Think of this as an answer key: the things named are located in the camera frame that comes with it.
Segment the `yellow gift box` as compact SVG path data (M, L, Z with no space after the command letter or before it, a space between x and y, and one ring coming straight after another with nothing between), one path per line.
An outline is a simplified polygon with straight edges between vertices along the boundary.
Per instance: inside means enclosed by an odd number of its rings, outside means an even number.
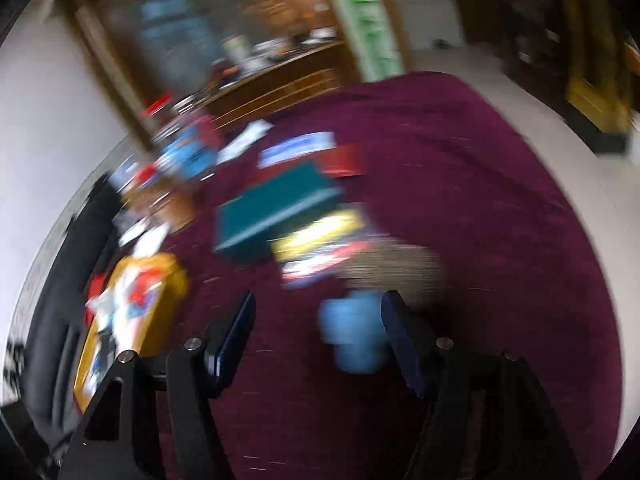
M85 411L116 356L162 352L189 290L186 270L176 256L120 259L103 292L88 301L93 313L77 364L73 395Z

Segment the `red lid plastic jar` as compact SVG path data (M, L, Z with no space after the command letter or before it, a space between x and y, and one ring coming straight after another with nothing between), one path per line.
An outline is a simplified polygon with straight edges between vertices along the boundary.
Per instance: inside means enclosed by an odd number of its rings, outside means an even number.
M138 117L140 119L148 119L155 116L162 117L163 115L170 113L173 102L174 96L171 93L165 93L152 102L147 108L142 110Z

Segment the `orange label plastic jar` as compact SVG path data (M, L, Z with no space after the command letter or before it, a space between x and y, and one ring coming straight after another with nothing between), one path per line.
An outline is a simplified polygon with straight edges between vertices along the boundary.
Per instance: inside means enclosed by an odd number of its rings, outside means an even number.
M124 205L171 233L188 226L195 217L191 197L154 165L136 172L124 189Z

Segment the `wooden sideboard cabinet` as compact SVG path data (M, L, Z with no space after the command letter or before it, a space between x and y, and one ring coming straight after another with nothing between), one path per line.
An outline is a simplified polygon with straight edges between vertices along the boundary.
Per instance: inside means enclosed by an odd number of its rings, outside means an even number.
M402 60L404 36L383 0ZM232 130L363 82L331 0L58 0L142 140L177 110ZM169 114L140 119L165 93Z

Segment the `red wallet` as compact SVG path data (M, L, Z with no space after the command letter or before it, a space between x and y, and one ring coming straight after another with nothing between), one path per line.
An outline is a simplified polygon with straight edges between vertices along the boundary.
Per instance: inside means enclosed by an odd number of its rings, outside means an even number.
M320 152L316 163L322 174L332 178L360 177L366 173L356 144L345 144Z

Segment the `light blue towel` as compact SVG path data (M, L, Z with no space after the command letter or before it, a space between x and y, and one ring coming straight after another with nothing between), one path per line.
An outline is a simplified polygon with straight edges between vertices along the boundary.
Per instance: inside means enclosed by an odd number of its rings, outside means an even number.
M350 374L372 374L384 362L388 336L382 322L382 292L357 289L322 301L318 324L334 351L336 366Z

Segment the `multicolour cloth pack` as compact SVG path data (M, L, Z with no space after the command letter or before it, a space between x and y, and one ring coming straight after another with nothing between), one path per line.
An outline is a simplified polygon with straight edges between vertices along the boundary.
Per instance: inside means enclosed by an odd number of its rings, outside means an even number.
M367 248L375 237L369 219L355 205L329 214L270 242L285 287L305 286L335 271Z

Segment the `teal rectangular box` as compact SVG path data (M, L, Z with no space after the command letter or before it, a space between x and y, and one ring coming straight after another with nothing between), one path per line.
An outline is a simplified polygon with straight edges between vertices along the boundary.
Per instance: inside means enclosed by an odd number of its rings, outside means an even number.
M240 263L267 257L271 242L334 211L343 194L312 162L300 162L218 207L214 252Z

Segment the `white paper sheet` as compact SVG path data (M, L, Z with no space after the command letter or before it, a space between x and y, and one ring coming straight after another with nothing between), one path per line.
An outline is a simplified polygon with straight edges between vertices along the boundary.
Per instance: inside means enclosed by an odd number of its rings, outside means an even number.
M219 166L225 162L230 162L230 160L244 154L253 144L262 139L272 127L273 124L265 119L249 122L244 130L218 153L216 165Z

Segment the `brown knitted hat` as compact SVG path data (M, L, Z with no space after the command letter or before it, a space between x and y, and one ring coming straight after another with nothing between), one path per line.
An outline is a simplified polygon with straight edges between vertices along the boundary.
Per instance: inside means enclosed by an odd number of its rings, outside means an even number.
M340 265L337 275L352 288L396 290L413 309L434 300L444 288L444 269L429 249L380 238Z

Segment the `bamboo painted glass panel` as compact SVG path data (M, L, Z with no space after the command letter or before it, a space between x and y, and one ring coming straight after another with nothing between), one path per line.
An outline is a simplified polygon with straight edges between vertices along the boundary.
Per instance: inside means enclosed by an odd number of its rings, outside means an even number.
M331 0L331 3L363 81L405 73L383 0Z

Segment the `maroon velvet tablecloth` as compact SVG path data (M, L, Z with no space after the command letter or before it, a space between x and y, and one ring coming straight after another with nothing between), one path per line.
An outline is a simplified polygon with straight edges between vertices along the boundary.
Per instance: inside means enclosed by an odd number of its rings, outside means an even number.
M357 148L345 183L373 225L430 248L444 268L444 318L456 339L525 358L546 389L582 476L608 466L622 404L620 343L597 257L546 167L479 94L453 76L413 73L357 84L271 118L262 140L329 131ZM202 188L198 216L166 242L190 278L172 332L200 334L253 292L257 320L232 387L213 403L240 479L396 478L408 457L412 393L399 370L341 372L319 335L327 276L285 288L266 260L235 266L214 251L216 210L246 187L251 148Z

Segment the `blue white packet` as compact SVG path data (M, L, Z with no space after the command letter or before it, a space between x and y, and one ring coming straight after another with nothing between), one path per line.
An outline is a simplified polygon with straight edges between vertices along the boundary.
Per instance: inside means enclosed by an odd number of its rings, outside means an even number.
M285 140L263 150L257 159L259 169L287 162L296 157L314 154L335 148L336 143L332 131L317 131Z

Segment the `blue label plastic jar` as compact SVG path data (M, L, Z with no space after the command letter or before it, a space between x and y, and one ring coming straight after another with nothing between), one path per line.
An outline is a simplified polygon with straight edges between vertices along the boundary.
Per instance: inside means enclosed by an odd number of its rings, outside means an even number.
M160 149L155 167L181 180L204 178L216 166L217 133L202 122L168 125L154 138Z

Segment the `black sofa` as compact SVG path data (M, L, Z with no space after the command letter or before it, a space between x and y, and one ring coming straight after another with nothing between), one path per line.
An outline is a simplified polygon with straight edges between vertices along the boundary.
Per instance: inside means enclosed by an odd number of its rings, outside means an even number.
M99 177L67 227L36 303L20 375L21 400L51 448L70 438L79 420L73 383L88 333L85 304L90 282L106 272L118 251L113 219L122 202Z

